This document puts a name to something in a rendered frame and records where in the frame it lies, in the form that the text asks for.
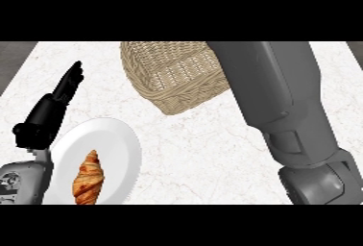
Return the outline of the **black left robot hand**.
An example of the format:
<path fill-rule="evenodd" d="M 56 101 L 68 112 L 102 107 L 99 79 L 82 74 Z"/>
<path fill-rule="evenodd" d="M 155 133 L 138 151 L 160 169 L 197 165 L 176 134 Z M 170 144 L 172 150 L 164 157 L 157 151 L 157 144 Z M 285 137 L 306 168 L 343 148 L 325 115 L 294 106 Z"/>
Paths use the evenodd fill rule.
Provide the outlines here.
<path fill-rule="evenodd" d="M 18 148 L 45 150 L 51 147 L 61 128 L 67 107 L 85 80 L 83 63 L 77 61 L 67 70 L 55 91 L 37 102 L 23 123 L 14 127 Z"/>

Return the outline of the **tan wicker basket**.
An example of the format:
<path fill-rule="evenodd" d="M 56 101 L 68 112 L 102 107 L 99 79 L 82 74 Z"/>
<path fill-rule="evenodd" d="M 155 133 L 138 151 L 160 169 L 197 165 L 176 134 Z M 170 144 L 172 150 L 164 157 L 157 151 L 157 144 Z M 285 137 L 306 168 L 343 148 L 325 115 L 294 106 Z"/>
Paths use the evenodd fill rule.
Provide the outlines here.
<path fill-rule="evenodd" d="M 166 115 L 195 108 L 231 88 L 204 41 L 123 41 L 121 61 L 138 93 Z"/>

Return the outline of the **white plate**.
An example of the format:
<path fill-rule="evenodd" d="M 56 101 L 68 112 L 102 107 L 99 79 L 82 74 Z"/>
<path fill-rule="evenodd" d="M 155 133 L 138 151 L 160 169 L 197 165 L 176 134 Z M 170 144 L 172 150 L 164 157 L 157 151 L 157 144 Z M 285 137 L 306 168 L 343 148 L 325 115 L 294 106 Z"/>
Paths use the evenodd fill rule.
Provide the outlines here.
<path fill-rule="evenodd" d="M 92 150 L 98 153 L 105 176 L 96 203 L 121 204 L 127 199 L 142 166 L 139 139 L 126 122 L 114 118 L 96 118 L 82 123 L 55 144 L 55 171 L 45 205 L 76 204 L 73 183 Z"/>

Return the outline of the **golden brown croissant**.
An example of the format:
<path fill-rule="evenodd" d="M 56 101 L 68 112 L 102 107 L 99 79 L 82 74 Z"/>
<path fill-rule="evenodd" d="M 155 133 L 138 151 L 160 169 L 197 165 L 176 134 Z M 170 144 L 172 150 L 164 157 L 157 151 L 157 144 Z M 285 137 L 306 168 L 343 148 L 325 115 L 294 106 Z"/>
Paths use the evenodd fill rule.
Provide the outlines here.
<path fill-rule="evenodd" d="M 105 176 L 95 150 L 80 165 L 79 175 L 73 183 L 73 195 L 79 205 L 93 205 L 101 193 Z"/>

